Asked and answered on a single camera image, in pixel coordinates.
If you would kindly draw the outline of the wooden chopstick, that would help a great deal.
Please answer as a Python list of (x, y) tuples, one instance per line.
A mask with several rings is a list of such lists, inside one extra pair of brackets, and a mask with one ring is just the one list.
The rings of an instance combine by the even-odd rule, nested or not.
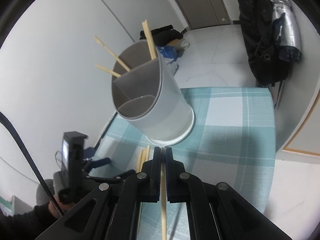
[(103, 66), (101, 66), (99, 64), (96, 64), (95, 67), (100, 69), (100, 70), (102, 70), (102, 71), (104, 71), (104, 72), (106, 72), (106, 73), (108, 73), (108, 74), (110, 74), (110, 75), (112, 75), (112, 76), (114, 76), (114, 77), (116, 77), (116, 78), (121, 77), (121, 75), (119, 73), (117, 73), (117, 72), (115, 72), (113, 70), (110, 70), (110, 69), (108, 69), (106, 67), (103, 67)]
[(138, 160), (136, 163), (136, 172), (139, 173), (142, 171), (143, 164), (149, 160), (150, 155), (150, 145), (148, 145), (146, 148), (143, 148), (140, 151), (140, 154), (138, 156)]
[(166, 165), (165, 165), (165, 148), (161, 148), (160, 203), (161, 203), (162, 240), (166, 240), (167, 239), (167, 179), (166, 179)]
[(106, 44), (104, 44), (104, 42), (99, 39), (97, 36), (93, 37), (94, 40), (97, 42), (97, 44), (101, 45), (111, 56), (113, 56), (116, 61), (127, 71), (129, 72), (131, 69), (123, 62), (123, 60), (121, 60), (111, 49), (109, 49), (107, 47)]
[(143, 31), (148, 43), (149, 53), (152, 60), (154, 60), (157, 57), (156, 47), (153, 41), (153, 36), (151, 33), (151, 30), (149, 28), (148, 20), (145, 20), (142, 22)]

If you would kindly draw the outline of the white utensil holder cup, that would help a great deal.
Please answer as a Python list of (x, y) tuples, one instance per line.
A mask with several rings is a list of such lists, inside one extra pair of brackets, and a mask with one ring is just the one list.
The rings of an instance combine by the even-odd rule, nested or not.
[(113, 70), (112, 99), (117, 113), (141, 131), (149, 142), (171, 146), (191, 132), (195, 113), (186, 102), (173, 74), (161, 54), (151, 59), (148, 44), (140, 40), (120, 55), (130, 71)]

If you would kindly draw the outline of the teal plaid tablecloth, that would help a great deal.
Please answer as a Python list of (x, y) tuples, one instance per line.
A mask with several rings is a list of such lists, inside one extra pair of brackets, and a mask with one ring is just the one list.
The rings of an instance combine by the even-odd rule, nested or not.
[[(260, 212), (265, 211), (274, 174), (276, 129), (271, 94), (264, 88), (181, 89), (195, 113), (190, 134), (171, 146), (174, 159), (203, 182), (225, 182)], [(142, 149), (153, 145), (119, 115), (111, 122), (94, 160), (93, 177), (112, 178), (136, 169)], [(160, 203), (145, 203), (137, 239), (162, 239)], [(190, 239), (186, 205), (167, 204), (167, 239)]]

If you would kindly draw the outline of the blue cardboard box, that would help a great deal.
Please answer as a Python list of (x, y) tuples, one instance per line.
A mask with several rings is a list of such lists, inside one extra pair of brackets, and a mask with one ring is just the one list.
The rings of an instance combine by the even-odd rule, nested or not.
[(157, 46), (159, 53), (168, 61), (175, 62), (178, 59), (178, 54), (173, 46)]

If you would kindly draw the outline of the black clothes pile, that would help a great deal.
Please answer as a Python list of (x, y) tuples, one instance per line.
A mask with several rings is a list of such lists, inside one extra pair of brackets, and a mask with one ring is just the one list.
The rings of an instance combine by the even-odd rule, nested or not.
[(183, 35), (174, 29), (172, 25), (166, 25), (151, 31), (153, 41), (156, 46), (166, 46), (174, 40), (181, 40)]

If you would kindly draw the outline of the silver folded umbrella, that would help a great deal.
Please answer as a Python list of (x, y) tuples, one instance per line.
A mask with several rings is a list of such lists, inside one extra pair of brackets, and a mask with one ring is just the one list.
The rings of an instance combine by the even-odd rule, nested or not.
[(300, 31), (290, 0), (270, 0), (273, 5), (273, 36), (279, 50), (279, 58), (298, 63), (301, 57)]

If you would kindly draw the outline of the grey entrance door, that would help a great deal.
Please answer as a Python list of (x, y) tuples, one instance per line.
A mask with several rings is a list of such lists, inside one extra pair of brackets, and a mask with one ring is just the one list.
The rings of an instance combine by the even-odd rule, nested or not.
[(229, 25), (223, 0), (175, 0), (191, 29)]

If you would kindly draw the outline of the black hanging jacket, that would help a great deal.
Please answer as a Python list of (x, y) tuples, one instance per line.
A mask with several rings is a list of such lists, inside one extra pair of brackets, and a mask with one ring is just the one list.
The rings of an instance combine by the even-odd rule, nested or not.
[(273, 35), (273, 5), (270, 0), (238, 0), (240, 25), (248, 64), (261, 86), (288, 77), (291, 63), (279, 58)]

